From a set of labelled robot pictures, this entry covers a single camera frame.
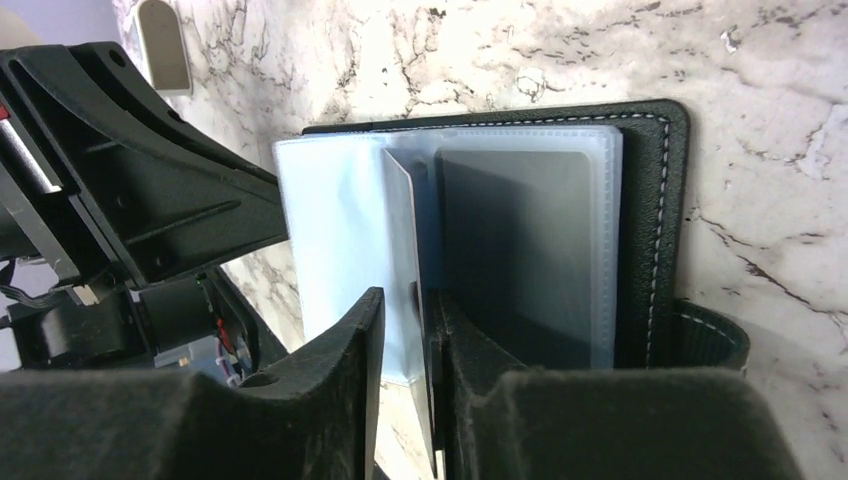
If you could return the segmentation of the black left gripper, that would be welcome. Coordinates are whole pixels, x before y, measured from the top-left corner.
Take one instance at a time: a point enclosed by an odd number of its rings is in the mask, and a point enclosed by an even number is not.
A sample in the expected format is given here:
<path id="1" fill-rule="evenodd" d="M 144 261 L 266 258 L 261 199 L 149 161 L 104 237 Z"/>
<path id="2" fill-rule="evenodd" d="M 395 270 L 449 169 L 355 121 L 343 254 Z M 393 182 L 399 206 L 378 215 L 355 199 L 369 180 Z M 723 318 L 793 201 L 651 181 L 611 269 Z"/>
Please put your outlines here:
<path id="1" fill-rule="evenodd" d="M 286 240 L 275 175 L 201 133 L 113 42 L 1 54 L 1 317 L 25 369 L 285 353 L 223 272 Z"/>

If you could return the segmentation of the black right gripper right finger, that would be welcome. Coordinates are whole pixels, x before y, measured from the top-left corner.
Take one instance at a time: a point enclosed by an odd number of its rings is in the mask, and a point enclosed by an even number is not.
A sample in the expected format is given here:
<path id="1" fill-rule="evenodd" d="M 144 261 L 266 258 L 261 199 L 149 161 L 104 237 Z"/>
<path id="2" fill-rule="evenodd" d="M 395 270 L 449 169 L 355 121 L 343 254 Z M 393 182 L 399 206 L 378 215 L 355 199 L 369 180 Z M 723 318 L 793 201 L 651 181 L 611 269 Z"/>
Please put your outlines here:
<path id="1" fill-rule="evenodd" d="M 523 364 L 447 292 L 432 304 L 449 479 L 802 477 L 746 381 L 750 339 L 726 316 L 677 301 L 669 362 L 567 371 Z"/>

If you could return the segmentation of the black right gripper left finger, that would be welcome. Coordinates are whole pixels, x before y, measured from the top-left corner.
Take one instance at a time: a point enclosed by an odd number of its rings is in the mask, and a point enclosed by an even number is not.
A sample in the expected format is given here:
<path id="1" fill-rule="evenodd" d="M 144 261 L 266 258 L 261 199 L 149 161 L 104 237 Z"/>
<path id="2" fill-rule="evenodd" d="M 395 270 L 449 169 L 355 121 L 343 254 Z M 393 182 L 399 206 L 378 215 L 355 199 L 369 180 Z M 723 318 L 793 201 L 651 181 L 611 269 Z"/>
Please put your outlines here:
<path id="1" fill-rule="evenodd" d="M 384 292 L 239 388 L 176 369 L 1 378 L 5 479 L 369 479 Z"/>

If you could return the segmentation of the black leather card holder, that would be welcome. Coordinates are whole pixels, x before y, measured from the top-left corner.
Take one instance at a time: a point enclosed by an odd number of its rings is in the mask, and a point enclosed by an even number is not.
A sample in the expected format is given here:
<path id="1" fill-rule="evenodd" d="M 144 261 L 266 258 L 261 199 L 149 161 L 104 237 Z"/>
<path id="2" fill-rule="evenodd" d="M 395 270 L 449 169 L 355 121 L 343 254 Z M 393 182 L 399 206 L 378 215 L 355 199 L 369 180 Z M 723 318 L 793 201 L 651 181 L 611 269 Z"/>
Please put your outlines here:
<path id="1" fill-rule="evenodd" d="M 690 118 L 672 100 L 305 129 L 273 146 L 314 339 L 369 286 L 385 378 L 438 381 L 432 294 L 528 365 L 744 370 L 674 297 Z"/>

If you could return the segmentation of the dark grey credit card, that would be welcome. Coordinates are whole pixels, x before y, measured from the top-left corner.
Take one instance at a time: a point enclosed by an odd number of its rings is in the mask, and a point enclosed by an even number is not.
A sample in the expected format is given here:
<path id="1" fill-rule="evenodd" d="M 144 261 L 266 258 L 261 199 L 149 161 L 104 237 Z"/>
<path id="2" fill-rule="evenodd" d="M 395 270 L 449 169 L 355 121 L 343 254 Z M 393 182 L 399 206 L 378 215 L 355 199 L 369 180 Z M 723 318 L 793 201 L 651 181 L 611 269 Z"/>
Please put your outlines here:
<path id="1" fill-rule="evenodd" d="M 446 270 L 461 310 L 524 364 L 588 367 L 588 156 L 443 149 L 439 165 Z"/>

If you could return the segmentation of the grey VIP credit card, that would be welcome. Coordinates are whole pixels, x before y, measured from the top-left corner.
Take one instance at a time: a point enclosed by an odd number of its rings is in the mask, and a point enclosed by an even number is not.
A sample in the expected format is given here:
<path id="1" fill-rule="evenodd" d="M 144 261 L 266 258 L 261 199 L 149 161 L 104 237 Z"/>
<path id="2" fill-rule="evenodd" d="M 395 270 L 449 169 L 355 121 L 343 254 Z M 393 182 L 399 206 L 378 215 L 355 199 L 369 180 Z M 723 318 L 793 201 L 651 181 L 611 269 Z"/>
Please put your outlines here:
<path id="1" fill-rule="evenodd" d="M 426 166 L 402 149 L 382 151 L 383 185 L 388 221 L 391 274 L 387 290 L 387 348 L 392 355 L 389 372 L 400 375 L 410 388 L 430 474 L 438 476 L 433 447 L 430 388 L 428 386 L 427 323 L 416 228 L 416 185 Z"/>

